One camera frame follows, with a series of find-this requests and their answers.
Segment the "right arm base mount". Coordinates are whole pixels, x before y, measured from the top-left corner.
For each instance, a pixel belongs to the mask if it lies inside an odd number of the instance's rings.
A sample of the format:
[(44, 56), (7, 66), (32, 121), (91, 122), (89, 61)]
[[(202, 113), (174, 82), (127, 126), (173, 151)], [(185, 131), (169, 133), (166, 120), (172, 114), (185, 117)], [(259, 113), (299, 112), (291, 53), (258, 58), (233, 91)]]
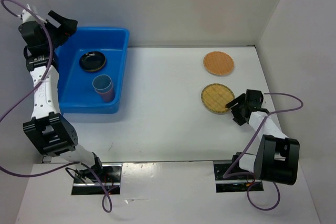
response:
[(247, 175), (245, 170), (235, 167), (230, 173), (238, 173), (238, 175), (224, 178), (225, 172), (231, 166), (231, 161), (215, 161), (213, 162), (215, 186), (217, 193), (235, 193), (246, 192), (249, 186), (256, 184), (252, 191), (263, 191), (263, 184), (259, 180), (255, 180), (253, 175)]

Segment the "black plastic plate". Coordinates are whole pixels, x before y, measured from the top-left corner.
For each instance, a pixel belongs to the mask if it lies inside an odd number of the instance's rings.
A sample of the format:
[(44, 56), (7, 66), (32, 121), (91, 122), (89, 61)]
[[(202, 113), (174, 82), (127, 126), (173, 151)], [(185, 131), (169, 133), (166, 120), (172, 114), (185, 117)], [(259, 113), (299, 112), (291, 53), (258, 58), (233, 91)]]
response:
[(107, 60), (100, 51), (90, 51), (83, 54), (79, 59), (79, 66), (86, 72), (96, 72), (102, 69)]

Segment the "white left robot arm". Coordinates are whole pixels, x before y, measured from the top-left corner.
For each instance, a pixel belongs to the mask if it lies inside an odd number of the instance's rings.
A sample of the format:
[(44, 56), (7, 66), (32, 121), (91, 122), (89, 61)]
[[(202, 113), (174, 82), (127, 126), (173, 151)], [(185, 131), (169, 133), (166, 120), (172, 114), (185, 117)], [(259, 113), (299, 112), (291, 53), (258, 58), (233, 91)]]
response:
[(42, 18), (35, 20), (26, 10), (20, 16), (22, 24), (18, 30), (26, 42), (26, 68), (35, 87), (33, 112), (30, 121), (23, 124), (23, 131), (42, 155), (59, 156), (74, 162), (77, 178), (95, 183), (104, 177), (101, 161), (95, 153), (79, 145), (76, 130), (62, 116), (58, 103), (59, 73), (55, 49), (75, 34), (78, 22), (52, 10), (48, 15), (60, 25), (56, 27)]

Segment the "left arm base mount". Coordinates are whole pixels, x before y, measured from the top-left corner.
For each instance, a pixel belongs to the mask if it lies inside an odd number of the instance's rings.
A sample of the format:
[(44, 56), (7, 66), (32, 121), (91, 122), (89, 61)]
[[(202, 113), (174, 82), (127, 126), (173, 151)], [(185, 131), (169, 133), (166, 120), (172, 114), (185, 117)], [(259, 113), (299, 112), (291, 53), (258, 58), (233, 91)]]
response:
[[(65, 168), (65, 170), (73, 180), (72, 195), (104, 195), (99, 182), (87, 169), (78, 171), (73, 168)], [(110, 195), (120, 194), (121, 172), (121, 163), (103, 163), (102, 170), (97, 173)]]

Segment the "blue plastic cup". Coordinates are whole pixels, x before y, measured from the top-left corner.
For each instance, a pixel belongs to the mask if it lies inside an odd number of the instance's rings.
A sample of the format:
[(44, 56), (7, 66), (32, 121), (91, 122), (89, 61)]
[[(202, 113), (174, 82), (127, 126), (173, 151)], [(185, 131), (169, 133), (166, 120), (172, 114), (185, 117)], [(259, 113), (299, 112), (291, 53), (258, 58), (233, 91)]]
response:
[(113, 88), (113, 82), (109, 75), (101, 74), (93, 79), (92, 86), (97, 92), (106, 93)]

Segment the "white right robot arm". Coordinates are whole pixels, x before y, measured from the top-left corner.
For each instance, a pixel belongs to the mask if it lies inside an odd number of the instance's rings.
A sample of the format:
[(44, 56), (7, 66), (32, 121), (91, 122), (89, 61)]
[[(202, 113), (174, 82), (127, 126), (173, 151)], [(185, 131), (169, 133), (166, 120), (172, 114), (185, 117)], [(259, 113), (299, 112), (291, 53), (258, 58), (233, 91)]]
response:
[(270, 95), (283, 95), (297, 100), (300, 105), (291, 109), (269, 112), (262, 107), (265, 93), (247, 89), (245, 93), (228, 102), (225, 108), (230, 109), (233, 121), (239, 126), (249, 124), (254, 134), (247, 146), (233, 161), (223, 178), (234, 176), (243, 178), (248, 173), (247, 151), (255, 138), (260, 139), (259, 148), (250, 171), (257, 180), (294, 185), (297, 180), (300, 144), (298, 140), (285, 135), (270, 118), (273, 114), (300, 110), (303, 101), (292, 94), (273, 92)]

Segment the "green-rimmed bamboo tray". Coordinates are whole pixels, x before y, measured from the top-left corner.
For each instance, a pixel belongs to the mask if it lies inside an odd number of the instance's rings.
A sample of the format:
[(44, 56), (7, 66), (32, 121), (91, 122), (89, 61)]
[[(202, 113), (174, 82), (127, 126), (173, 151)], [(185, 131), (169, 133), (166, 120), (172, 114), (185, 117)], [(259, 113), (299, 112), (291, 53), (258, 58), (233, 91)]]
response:
[(207, 85), (201, 92), (202, 104), (211, 112), (224, 114), (229, 111), (226, 104), (233, 101), (235, 95), (233, 91), (220, 83)]

